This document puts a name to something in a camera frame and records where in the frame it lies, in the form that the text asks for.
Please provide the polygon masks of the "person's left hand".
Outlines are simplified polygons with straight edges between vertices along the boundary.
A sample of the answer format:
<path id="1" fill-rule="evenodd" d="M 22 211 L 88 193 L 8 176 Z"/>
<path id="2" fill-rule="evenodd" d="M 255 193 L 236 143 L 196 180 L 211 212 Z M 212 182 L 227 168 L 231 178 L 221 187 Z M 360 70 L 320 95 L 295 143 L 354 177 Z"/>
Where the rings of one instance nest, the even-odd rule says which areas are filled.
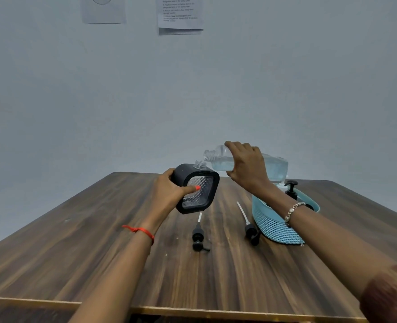
<path id="1" fill-rule="evenodd" d="M 150 210 L 141 223 L 142 228 L 155 234 L 167 216 L 184 196 L 180 195 L 180 187 L 171 181 L 174 168 L 169 168 L 154 182 Z"/>

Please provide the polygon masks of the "person's right hand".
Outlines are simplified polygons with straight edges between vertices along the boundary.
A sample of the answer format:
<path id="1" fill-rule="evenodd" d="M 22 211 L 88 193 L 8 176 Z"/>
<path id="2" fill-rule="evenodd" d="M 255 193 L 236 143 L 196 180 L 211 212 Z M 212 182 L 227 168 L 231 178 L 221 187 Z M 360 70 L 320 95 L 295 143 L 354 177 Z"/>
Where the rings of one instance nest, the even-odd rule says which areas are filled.
<path id="1" fill-rule="evenodd" d="M 257 146 L 238 141 L 226 141 L 224 144 L 231 151 L 234 158 L 234 169 L 239 186 L 260 198 L 272 187 L 267 176 L 264 158 Z"/>

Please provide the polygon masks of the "black square dispenser bottle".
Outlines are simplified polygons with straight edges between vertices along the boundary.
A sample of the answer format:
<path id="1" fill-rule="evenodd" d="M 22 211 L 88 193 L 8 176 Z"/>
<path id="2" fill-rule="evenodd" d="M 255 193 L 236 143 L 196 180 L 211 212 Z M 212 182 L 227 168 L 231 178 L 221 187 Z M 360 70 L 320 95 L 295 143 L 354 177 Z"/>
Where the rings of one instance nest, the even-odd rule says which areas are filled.
<path id="1" fill-rule="evenodd" d="M 194 164 L 180 164 L 174 169 L 170 180 L 177 186 L 197 186 L 194 193 L 183 196 L 176 205 L 181 214 L 206 210 L 213 202 L 220 177 L 207 167 L 206 162 L 196 160 Z"/>

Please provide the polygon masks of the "clear plastic liquid bottle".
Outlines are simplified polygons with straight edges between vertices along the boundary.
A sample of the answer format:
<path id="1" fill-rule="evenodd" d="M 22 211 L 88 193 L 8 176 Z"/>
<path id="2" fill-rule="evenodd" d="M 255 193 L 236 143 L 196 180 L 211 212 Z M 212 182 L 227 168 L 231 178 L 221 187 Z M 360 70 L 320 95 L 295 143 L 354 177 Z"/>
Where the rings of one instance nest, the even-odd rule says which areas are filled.
<path id="1" fill-rule="evenodd" d="M 273 157 L 262 153 L 266 173 L 273 183 L 283 183 L 288 172 L 288 161 L 281 157 Z M 234 158 L 231 151 L 225 145 L 219 145 L 214 150 L 206 150 L 203 153 L 204 161 L 211 164 L 215 171 L 232 171 Z"/>

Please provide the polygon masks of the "person's left forearm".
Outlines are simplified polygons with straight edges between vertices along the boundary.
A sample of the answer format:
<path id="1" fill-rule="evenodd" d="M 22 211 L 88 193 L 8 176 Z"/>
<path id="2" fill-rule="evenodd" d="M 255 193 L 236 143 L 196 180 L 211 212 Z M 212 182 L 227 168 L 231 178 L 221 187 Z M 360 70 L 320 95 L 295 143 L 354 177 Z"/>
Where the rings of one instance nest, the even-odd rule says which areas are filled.
<path id="1" fill-rule="evenodd" d="M 69 323 L 124 323 L 154 243 L 155 234 L 140 226 L 122 226 L 130 241 Z"/>

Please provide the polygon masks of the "person's right forearm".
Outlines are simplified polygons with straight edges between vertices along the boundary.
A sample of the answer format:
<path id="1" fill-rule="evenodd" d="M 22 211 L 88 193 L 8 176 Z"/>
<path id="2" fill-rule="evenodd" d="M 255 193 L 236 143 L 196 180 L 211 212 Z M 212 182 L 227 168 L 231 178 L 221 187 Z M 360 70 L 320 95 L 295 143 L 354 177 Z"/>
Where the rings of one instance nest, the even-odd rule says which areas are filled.
<path id="1" fill-rule="evenodd" d="M 396 262 L 350 231 L 272 187 L 260 200 L 268 204 L 357 299 L 367 284 Z"/>

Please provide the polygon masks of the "black pump with tube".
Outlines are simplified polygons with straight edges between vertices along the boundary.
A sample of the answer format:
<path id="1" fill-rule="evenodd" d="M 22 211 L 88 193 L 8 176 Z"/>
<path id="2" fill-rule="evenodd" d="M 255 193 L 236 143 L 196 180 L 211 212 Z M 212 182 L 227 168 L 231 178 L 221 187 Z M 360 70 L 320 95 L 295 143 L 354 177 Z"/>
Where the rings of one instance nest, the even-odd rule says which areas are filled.
<path id="1" fill-rule="evenodd" d="M 246 213 L 245 213 L 244 209 L 242 208 L 242 206 L 240 205 L 240 203 L 237 201 L 236 204 L 239 207 L 239 209 L 244 217 L 244 220 L 245 220 L 245 227 L 244 227 L 245 237 L 249 240 L 249 242 L 252 246 L 257 246 L 260 242 L 261 231 L 259 229 L 257 229 L 249 221 L 249 219 L 247 218 Z"/>
<path id="2" fill-rule="evenodd" d="M 210 252 L 210 249 L 206 248 L 203 244 L 204 230 L 201 227 L 201 217 L 202 217 L 202 212 L 200 212 L 197 220 L 197 224 L 192 231 L 192 241 L 193 241 L 192 248 L 196 252 L 201 252 L 201 251 Z"/>

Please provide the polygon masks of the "bottle with black pump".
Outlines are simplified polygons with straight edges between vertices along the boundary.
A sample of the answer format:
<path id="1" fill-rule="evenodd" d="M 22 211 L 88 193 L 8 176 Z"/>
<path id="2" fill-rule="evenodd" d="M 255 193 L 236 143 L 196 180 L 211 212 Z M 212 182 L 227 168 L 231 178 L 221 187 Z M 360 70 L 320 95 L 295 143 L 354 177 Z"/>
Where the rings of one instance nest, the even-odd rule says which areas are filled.
<path id="1" fill-rule="evenodd" d="M 298 185 L 298 181 L 293 179 L 286 179 L 285 181 L 276 184 L 276 187 L 284 191 L 285 194 L 290 196 L 292 199 L 298 200 L 298 193 L 295 190 L 295 187 L 297 185 Z"/>

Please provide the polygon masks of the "light blue woven basket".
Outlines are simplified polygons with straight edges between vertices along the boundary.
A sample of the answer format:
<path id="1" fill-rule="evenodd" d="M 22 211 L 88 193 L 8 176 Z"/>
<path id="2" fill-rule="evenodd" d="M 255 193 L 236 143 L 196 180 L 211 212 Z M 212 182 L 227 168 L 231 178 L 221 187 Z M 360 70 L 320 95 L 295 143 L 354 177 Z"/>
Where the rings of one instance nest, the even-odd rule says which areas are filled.
<path id="1" fill-rule="evenodd" d="M 304 202 L 305 206 L 313 211 L 320 211 L 317 202 L 296 187 L 295 190 L 298 193 L 296 202 Z M 292 228 L 288 228 L 284 220 L 271 207 L 254 195 L 252 196 L 252 215 L 257 227 L 266 238 L 280 244 L 304 245 L 303 239 Z"/>

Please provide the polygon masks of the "printed paper sheets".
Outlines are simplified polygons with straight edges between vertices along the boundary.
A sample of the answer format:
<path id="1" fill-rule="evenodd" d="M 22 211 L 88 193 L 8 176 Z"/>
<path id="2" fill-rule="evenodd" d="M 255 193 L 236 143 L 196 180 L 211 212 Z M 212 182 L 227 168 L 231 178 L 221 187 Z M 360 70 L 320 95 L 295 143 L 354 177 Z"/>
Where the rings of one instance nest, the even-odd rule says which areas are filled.
<path id="1" fill-rule="evenodd" d="M 204 0 L 156 0 L 158 34 L 194 35 L 204 30 Z"/>

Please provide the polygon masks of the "paper sheet with drawing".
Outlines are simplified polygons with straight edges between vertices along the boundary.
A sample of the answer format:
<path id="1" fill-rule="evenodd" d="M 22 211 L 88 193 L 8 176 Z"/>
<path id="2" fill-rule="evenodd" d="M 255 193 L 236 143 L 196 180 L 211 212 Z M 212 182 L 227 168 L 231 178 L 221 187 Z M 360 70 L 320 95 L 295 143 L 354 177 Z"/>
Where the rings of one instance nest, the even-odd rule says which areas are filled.
<path id="1" fill-rule="evenodd" d="M 125 24 L 125 0 L 79 0 L 84 24 Z"/>

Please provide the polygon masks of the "maroon sleeve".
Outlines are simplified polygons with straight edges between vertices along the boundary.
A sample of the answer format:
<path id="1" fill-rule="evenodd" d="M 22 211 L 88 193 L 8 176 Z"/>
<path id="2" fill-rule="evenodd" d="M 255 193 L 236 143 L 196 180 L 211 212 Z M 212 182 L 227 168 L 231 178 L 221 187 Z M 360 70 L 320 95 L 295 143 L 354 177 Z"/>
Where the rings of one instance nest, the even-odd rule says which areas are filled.
<path id="1" fill-rule="evenodd" d="M 367 284 L 359 305 L 369 323 L 397 323 L 397 265 L 378 273 Z"/>

